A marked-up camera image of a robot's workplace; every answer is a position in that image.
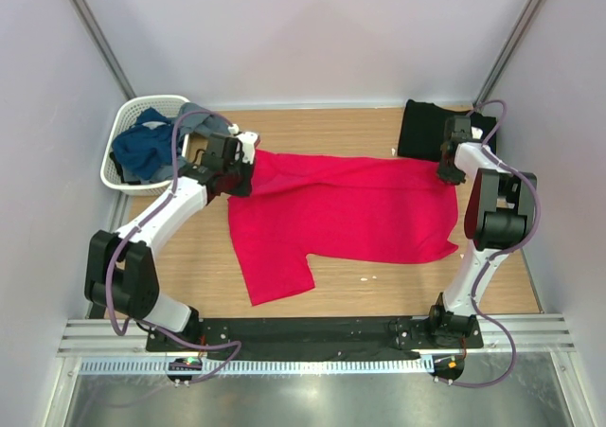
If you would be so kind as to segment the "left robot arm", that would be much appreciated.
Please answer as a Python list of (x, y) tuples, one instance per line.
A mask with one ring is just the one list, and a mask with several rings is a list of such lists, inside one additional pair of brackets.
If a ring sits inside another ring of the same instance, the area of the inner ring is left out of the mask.
[(161, 292), (154, 258), (214, 198), (251, 194), (258, 141), (252, 132), (212, 134), (201, 161), (180, 167), (143, 213), (115, 232), (98, 231), (89, 243), (85, 298), (107, 312), (167, 330), (180, 350), (194, 349), (201, 339), (199, 313)]

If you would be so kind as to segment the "red t shirt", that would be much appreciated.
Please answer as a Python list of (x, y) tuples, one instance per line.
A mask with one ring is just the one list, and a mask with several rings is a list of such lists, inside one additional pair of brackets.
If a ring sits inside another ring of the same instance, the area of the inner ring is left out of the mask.
[(252, 192), (228, 200), (252, 305), (314, 288), (309, 255), (425, 264), (457, 250), (455, 188), (434, 162), (258, 151)]

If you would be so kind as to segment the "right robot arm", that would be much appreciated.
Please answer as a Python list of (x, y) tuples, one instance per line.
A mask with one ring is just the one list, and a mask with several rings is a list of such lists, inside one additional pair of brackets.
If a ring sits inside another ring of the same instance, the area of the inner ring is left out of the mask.
[(448, 347), (479, 332), (477, 309), (489, 282), (508, 255), (531, 239), (541, 211), (537, 176), (508, 166), (474, 138), (468, 116), (446, 120), (437, 174), (453, 185), (472, 181), (464, 217), (467, 248), (426, 325), (429, 340)]

